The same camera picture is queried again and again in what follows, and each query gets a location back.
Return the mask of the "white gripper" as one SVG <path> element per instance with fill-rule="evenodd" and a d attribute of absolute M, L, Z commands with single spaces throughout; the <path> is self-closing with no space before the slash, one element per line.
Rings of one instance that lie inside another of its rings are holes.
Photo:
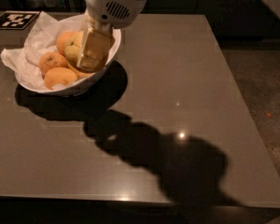
<path fill-rule="evenodd" d="M 112 32 L 95 30 L 95 23 L 110 24 L 116 29 L 131 25 L 142 12 L 147 0 L 85 0 L 80 30 L 84 31 L 77 67 L 101 70 L 112 48 Z"/>

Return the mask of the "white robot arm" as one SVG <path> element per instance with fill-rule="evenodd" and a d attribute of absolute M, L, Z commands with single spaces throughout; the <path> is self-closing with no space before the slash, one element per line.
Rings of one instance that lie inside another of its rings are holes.
<path fill-rule="evenodd" d="M 223 47 L 280 50 L 280 13 L 268 0 L 84 0 L 84 4 L 84 29 L 124 28 L 142 12 L 204 15 Z"/>

